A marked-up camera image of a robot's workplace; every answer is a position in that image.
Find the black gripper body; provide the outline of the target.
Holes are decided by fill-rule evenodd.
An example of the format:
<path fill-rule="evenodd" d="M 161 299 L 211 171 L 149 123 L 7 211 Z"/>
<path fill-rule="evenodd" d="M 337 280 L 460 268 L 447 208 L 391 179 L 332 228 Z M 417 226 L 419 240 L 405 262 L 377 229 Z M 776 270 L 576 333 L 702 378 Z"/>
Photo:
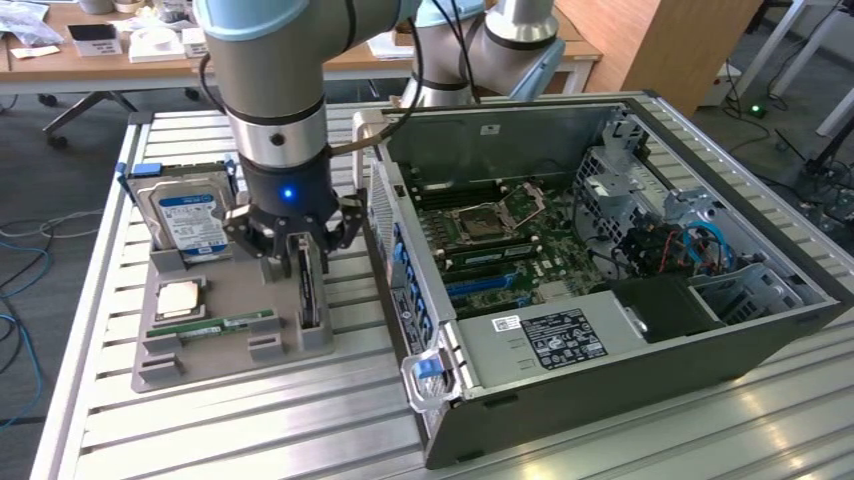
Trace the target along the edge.
<path fill-rule="evenodd" d="M 288 233 L 323 231 L 339 209 L 331 180 L 331 150 L 292 167 L 269 167 L 239 156 L 257 222 Z"/>

